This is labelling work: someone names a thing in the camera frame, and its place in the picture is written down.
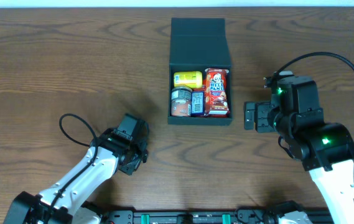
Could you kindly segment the red Hello Panda box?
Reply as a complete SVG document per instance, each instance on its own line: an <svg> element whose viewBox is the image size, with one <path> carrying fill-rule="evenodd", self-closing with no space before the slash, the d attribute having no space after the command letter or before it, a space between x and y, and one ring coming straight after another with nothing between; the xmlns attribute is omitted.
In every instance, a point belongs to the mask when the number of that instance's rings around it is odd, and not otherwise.
<svg viewBox="0 0 354 224"><path fill-rule="evenodd" d="M205 71L205 116L226 116L230 112L226 94L229 70L207 68Z"/></svg>

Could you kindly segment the blue Eclipse gum pack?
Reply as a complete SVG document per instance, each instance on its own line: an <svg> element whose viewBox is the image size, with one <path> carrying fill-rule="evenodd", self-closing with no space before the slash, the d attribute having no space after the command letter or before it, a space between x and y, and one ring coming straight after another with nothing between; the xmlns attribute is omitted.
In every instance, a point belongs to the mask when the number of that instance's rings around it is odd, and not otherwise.
<svg viewBox="0 0 354 224"><path fill-rule="evenodd" d="M203 91L194 91L192 93L191 116L203 116L205 112L205 100Z"/></svg>

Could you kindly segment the yellow round container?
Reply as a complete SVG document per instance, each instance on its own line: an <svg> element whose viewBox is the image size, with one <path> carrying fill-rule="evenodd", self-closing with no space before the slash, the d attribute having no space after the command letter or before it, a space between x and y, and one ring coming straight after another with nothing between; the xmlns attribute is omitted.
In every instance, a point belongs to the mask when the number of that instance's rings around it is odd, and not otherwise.
<svg viewBox="0 0 354 224"><path fill-rule="evenodd" d="M187 86L189 88L201 88L203 84L203 75L200 71L175 72L174 86Z"/></svg>

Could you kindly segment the red Pringles can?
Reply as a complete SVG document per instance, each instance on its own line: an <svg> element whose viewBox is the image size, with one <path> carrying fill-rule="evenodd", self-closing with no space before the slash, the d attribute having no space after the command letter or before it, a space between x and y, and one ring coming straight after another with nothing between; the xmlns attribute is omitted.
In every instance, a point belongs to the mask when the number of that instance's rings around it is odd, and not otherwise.
<svg viewBox="0 0 354 224"><path fill-rule="evenodd" d="M171 91L170 114L177 117L190 117L192 90L187 86L176 87Z"/></svg>

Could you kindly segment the black gift box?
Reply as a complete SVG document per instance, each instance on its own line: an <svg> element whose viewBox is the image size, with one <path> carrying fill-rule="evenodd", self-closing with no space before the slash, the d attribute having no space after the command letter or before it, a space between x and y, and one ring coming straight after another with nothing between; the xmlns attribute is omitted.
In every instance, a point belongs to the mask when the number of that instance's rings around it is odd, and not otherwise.
<svg viewBox="0 0 354 224"><path fill-rule="evenodd" d="M232 69L224 18L171 19L169 91L174 88L175 72L200 71L207 68ZM232 73L226 77L226 96L230 113L222 117L177 117L168 109L167 123L174 125L228 126L233 121L231 93Z"/></svg>

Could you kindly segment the red Hacks candy bag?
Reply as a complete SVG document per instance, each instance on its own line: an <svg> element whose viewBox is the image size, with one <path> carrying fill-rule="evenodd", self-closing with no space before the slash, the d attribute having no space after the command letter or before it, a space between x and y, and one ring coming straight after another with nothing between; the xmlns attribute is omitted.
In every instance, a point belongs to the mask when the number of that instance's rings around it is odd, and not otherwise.
<svg viewBox="0 0 354 224"><path fill-rule="evenodd" d="M203 91L205 94L205 112L203 116L199 117L226 118L228 116L230 109L225 90L213 90L208 87L195 89L194 91Z"/></svg>

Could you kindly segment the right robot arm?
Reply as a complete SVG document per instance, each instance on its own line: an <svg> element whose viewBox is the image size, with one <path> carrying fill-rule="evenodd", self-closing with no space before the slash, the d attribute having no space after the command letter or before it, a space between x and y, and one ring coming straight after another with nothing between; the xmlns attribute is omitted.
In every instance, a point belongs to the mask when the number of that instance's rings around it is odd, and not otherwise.
<svg viewBox="0 0 354 224"><path fill-rule="evenodd" d="M335 223L354 223L354 142L346 127L326 123L311 77L267 77L269 101L245 102L245 129L277 132L301 161Z"/></svg>

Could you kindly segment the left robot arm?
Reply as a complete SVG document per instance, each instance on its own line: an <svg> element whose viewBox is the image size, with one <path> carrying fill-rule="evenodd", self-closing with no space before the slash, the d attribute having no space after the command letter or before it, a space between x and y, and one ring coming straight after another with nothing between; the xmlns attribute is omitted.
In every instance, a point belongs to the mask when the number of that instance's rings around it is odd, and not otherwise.
<svg viewBox="0 0 354 224"><path fill-rule="evenodd" d="M83 204L117 171L132 175L147 161L148 136L143 119L124 115L118 127L94 135L84 158L51 187L37 195L21 192L5 223L100 223L102 215Z"/></svg>

